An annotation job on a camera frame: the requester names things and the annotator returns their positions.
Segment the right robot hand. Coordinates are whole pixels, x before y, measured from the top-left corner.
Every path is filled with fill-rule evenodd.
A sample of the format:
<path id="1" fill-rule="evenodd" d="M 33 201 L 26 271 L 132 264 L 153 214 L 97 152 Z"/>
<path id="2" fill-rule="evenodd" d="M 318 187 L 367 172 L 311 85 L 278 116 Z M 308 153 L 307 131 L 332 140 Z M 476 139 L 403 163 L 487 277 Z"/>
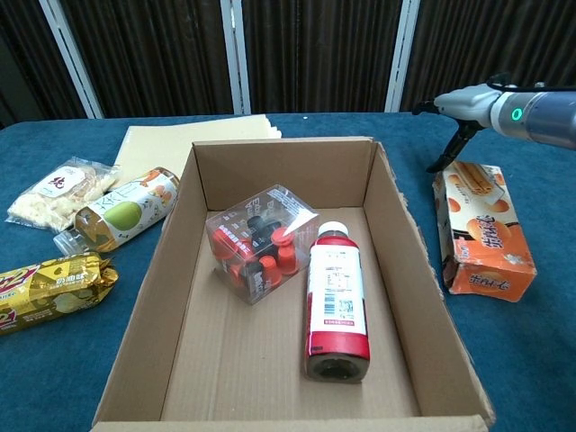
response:
<path id="1" fill-rule="evenodd" d="M 486 84 L 469 85 L 441 94 L 433 100 L 418 103 L 412 109 L 413 115 L 444 115 L 458 124 L 443 153 L 427 168 L 429 173 L 437 173 L 447 168 L 478 131 L 491 127 L 490 110 L 500 95 L 500 91 Z"/>

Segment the gold foil wafer packet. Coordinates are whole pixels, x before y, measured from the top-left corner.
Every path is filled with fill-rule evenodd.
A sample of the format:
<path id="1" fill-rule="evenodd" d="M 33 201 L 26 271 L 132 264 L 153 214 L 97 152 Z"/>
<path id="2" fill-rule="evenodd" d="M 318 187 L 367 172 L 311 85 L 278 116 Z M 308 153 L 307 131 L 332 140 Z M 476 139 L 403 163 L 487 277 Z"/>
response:
<path id="1" fill-rule="evenodd" d="M 63 256 L 0 274 L 0 336 L 93 308 L 119 274 L 96 252 Z"/>

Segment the stack of pale yellow sheets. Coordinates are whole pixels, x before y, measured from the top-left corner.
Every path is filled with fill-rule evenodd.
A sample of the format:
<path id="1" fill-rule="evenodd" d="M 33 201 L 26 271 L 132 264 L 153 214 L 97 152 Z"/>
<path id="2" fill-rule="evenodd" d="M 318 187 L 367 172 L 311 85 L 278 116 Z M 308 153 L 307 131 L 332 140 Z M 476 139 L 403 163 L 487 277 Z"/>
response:
<path id="1" fill-rule="evenodd" d="M 196 141 L 281 137 L 282 132 L 263 114 L 169 126 L 132 125 L 127 129 L 114 162 L 120 169 L 120 177 L 112 187 L 125 185 L 155 167 L 181 176 Z"/>

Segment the green apple snack tube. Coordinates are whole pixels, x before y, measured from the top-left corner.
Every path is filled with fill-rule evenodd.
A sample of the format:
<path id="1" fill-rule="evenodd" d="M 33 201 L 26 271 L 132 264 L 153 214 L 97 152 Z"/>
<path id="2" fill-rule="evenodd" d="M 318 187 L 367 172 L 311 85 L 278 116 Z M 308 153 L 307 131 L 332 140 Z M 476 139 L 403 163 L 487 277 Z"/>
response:
<path id="1" fill-rule="evenodd" d="M 73 226 L 53 241 L 65 256 L 111 252 L 165 218 L 178 188 L 176 175 L 156 167 L 79 210 Z"/>

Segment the open brown cardboard box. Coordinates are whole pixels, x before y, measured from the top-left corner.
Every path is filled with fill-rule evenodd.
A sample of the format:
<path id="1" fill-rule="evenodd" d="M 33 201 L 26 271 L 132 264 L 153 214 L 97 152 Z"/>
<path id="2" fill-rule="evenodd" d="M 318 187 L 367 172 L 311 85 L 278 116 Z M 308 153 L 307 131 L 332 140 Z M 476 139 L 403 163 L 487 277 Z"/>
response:
<path id="1" fill-rule="evenodd" d="M 255 305 L 217 276 L 206 219 L 277 184 L 360 247 L 360 383 L 304 374 L 305 272 Z M 495 418 L 379 142 L 193 145 L 93 432 L 488 432 Z"/>

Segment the clear bag of white snacks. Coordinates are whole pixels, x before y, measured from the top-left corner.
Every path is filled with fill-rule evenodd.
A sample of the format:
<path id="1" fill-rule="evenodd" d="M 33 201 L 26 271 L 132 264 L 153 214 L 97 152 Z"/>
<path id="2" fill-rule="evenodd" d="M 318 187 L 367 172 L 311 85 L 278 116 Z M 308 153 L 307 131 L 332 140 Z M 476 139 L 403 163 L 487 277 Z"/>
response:
<path id="1" fill-rule="evenodd" d="M 117 166 L 72 157 L 22 192 L 7 210 L 9 223 L 60 233 L 79 210 L 102 197 L 119 178 Z"/>

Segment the orange egg roll carton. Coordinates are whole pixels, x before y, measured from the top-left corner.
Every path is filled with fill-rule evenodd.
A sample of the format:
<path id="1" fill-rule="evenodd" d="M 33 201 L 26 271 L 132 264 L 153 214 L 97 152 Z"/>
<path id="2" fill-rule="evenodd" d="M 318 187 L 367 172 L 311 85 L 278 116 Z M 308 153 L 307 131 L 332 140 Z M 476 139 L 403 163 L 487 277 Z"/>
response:
<path id="1" fill-rule="evenodd" d="M 537 271 L 501 169 L 455 161 L 433 190 L 447 290 L 518 302 Z"/>

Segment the clear box of orange items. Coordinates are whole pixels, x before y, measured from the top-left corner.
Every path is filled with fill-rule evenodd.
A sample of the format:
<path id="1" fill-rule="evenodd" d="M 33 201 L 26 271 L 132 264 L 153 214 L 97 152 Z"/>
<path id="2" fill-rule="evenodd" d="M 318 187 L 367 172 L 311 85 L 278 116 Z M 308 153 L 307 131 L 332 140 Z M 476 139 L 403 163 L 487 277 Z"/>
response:
<path id="1" fill-rule="evenodd" d="M 249 304 L 308 265 L 319 226 L 320 215 L 280 184 L 209 217 L 205 224 L 217 270 Z"/>

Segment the red drink bottle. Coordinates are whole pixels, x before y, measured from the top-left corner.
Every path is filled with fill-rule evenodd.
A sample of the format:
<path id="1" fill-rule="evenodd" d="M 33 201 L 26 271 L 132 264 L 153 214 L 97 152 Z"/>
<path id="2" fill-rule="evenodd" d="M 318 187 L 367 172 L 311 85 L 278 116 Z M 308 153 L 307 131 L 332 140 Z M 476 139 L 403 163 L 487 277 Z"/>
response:
<path id="1" fill-rule="evenodd" d="M 314 380 L 360 383 L 371 360 L 359 246 L 347 226 L 319 226 L 310 247 L 304 368 Z"/>

